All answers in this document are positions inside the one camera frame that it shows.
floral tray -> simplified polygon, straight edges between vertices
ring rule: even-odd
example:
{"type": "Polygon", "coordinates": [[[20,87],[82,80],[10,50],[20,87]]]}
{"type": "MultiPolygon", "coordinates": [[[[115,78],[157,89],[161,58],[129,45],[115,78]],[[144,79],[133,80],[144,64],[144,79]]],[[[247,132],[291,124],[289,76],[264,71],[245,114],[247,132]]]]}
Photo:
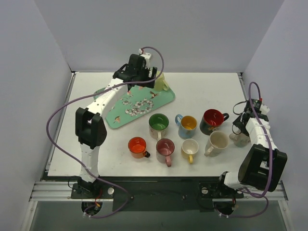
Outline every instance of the floral tray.
{"type": "Polygon", "coordinates": [[[155,91],[144,87],[132,87],[126,95],[122,96],[110,112],[107,114],[106,122],[110,128],[119,128],[139,117],[157,109],[175,99],[174,92],[155,91]]]}

pink mug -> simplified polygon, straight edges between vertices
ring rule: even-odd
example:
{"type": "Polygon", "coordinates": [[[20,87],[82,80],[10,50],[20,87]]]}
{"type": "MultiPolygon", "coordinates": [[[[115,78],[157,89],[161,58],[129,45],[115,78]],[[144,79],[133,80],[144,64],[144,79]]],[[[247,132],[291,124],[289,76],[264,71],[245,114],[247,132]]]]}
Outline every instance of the pink mug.
{"type": "Polygon", "coordinates": [[[161,163],[171,167],[171,154],[174,152],[174,143],[169,139],[161,139],[156,144],[156,158],[161,163]]]}

white table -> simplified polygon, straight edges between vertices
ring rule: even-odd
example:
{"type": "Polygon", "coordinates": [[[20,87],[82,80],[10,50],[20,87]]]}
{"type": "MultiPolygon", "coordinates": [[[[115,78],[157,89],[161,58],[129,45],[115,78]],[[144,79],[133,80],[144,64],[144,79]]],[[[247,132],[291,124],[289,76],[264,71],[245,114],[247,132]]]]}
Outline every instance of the white table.
{"type": "MultiPolygon", "coordinates": [[[[70,95],[70,100],[89,95],[106,86],[113,73],[77,73],[70,95]]],[[[233,106],[245,100],[236,73],[165,73],[167,82],[175,92],[173,102],[119,128],[107,128],[107,138],[100,147],[98,169],[100,176],[147,176],[147,177],[199,177],[220,176],[224,171],[238,171],[246,157],[250,145],[236,147],[230,140],[228,148],[216,157],[205,157],[204,150],[208,136],[198,128],[194,139],[199,143],[199,153],[193,164],[189,164],[180,154],[183,139],[178,136],[176,114],[194,116],[198,123],[205,110],[215,108],[222,113],[229,113],[230,118],[219,128],[228,135],[232,132],[232,122],[236,115],[233,106]],[[167,167],[155,157],[156,141],[151,138],[148,120],[155,113],[163,113],[169,118],[167,138],[171,139],[176,150],[172,156],[172,167],[167,167]],[[143,137],[147,142],[150,158],[134,159],[128,151],[128,141],[135,136],[143,137]]],[[[85,108],[93,99],[85,99],[68,106],[61,126],[57,143],[81,158],[81,150],[75,135],[75,111],[85,108]]],[[[241,111],[244,105],[236,107],[241,111]]],[[[80,164],[64,153],[55,149],[48,176],[78,176],[80,164]]]]}

black mug handle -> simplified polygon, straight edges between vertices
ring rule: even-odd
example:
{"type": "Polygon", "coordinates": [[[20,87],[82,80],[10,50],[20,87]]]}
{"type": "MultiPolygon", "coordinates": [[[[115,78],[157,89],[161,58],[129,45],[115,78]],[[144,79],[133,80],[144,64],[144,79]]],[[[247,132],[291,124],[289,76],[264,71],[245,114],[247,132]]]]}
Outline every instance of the black mug handle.
{"type": "Polygon", "coordinates": [[[228,113],[224,113],[223,115],[223,121],[226,121],[227,119],[229,119],[229,114],[228,113]]]}
{"type": "Polygon", "coordinates": [[[150,155],[151,155],[151,154],[150,154],[149,152],[147,152],[147,151],[144,152],[144,157],[149,158],[150,155]]]}

pink mug handle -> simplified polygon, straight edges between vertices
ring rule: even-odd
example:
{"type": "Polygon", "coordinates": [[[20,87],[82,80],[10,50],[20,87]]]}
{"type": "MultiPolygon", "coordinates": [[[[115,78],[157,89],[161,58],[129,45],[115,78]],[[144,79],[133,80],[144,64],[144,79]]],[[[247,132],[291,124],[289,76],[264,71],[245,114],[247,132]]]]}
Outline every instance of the pink mug handle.
{"type": "Polygon", "coordinates": [[[166,156],[166,165],[168,167],[171,167],[171,157],[170,156],[166,156]]]}

